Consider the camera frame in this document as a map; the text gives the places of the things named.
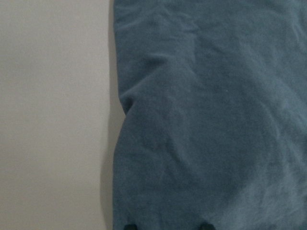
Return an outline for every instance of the beige surface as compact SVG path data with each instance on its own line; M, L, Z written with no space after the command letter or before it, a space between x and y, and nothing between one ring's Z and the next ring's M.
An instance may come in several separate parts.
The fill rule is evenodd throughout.
M111 230L108 0L0 0L0 230Z

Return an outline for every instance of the dark blue cloth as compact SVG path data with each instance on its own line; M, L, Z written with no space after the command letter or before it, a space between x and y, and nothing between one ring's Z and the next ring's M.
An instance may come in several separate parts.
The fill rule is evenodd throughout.
M113 230L307 230L307 1L115 0Z

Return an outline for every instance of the blue textile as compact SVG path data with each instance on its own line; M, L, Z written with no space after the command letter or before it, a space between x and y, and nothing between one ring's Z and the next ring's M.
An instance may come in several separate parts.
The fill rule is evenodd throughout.
M113 230L307 230L307 1L115 0Z

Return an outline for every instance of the garment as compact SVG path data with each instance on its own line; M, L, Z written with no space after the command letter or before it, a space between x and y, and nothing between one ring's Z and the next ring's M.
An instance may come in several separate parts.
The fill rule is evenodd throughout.
M115 0L113 26L113 230L307 230L306 0Z

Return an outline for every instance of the white wall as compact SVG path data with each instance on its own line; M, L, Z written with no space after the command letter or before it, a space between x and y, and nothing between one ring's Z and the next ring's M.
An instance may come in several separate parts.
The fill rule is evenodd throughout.
M0 0L0 230L111 230L109 0Z

